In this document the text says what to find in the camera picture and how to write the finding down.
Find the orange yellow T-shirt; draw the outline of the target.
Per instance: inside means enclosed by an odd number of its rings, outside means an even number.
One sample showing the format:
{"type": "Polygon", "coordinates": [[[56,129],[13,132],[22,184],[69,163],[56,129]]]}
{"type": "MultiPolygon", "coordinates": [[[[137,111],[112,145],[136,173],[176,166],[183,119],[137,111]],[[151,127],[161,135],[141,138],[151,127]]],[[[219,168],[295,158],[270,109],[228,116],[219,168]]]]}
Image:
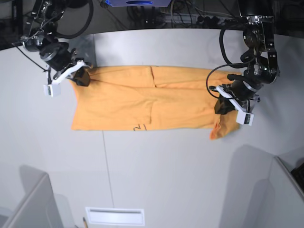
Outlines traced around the orange yellow T-shirt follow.
{"type": "Polygon", "coordinates": [[[228,83],[227,72],[172,66],[109,66],[88,70],[87,87],[73,85],[73,130],[152,131],[210,129],[210,139],[239,129],[237,112],[215,114],[206,89],[228,83]]]}

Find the grey partition panel right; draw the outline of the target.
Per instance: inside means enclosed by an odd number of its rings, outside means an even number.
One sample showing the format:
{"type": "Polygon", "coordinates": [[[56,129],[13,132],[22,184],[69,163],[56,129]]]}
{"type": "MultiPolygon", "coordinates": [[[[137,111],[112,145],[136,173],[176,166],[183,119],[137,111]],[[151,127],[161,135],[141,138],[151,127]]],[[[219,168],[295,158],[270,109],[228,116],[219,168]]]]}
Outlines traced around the grey partition panel right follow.
{"type": "Polygon", "coordinates": [[[279,157],[274,157],[266,179],[253,189],[244,228],[302,228],[304,192],[279,157]]]}

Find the grey partition panel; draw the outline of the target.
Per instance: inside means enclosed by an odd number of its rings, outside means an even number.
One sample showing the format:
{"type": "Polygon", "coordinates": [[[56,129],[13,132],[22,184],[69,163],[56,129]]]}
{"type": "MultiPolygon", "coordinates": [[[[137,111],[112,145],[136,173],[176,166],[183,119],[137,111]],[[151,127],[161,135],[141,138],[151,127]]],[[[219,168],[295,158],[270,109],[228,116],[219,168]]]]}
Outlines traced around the grey partition panel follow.
{"type": "Polygon", "coordinates": [[[279,157],[274,157],[266,179],[253,189],[244,228],[302,228],[304,192],[279,157]]]}
{"type": "Polygon", "coordinates": [[[49,175],[42,173],[11,213],[0,209],[2,228],[62,228],[49,175]]]}

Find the grey partition panel left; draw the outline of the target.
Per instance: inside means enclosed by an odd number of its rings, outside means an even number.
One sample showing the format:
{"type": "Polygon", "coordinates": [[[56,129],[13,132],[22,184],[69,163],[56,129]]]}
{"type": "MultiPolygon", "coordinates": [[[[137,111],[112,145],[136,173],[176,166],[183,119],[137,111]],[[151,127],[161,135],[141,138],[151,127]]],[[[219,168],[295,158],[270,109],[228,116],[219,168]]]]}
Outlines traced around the grey partition panel left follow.
{"type": "Polygon", "coordinates": [[[62,228],[49,175],[42,173],[11,213],[0,209],[2,228],[62,228]]]}

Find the white paper label sheet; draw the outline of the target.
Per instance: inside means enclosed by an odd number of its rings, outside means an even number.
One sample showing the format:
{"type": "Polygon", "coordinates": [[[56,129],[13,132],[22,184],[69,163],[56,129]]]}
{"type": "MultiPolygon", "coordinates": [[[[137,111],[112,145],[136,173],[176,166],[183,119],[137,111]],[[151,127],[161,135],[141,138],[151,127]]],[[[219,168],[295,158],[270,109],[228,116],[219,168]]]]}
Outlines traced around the white paper label sheet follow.
{"type": "Polygon", "coordinates": [[[113,226],[145,226],[144,209],[86,207],[90,224],[113,226]]]}

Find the pencil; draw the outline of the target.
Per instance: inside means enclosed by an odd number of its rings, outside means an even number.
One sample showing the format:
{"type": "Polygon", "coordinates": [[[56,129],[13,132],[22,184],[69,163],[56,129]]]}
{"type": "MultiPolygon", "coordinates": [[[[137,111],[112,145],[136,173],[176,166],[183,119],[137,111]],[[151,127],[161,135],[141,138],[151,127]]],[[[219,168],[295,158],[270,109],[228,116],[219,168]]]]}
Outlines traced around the pencil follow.
{"type": "Polygon", "coordinates": [[[88,224],[87,224],[87,222],[86,222],[85,217],[83,217],[83,223],[84,223],[84,228],[88,228],[88,224]]]}

